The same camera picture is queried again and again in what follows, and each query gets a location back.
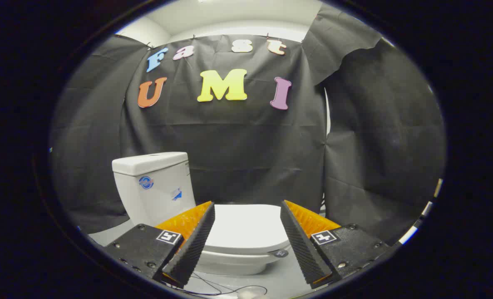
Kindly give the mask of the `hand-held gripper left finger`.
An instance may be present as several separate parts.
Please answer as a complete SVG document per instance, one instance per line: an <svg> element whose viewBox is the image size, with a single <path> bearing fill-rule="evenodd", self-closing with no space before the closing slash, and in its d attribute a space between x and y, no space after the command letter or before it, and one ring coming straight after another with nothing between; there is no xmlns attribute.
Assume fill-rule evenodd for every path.
<svg viewBox="0 0 493 299"><path fill-rule="evenodd" d="M183 288L197 266L215 215L215 204L209 201L157 226L140 223L104 251L137 274Z"/></svg>

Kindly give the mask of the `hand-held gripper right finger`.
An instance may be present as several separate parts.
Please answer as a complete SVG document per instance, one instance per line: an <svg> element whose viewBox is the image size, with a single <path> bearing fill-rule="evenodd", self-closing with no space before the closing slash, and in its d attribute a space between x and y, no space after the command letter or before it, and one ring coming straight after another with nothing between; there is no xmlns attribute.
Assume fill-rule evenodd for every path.
<svg viewBox="0 0 493 299"><path fill-rule="evenodd" d="M392 250L361 226L337 224L287 200L281 202L280 219L311 288L339 282Z"/></svg>

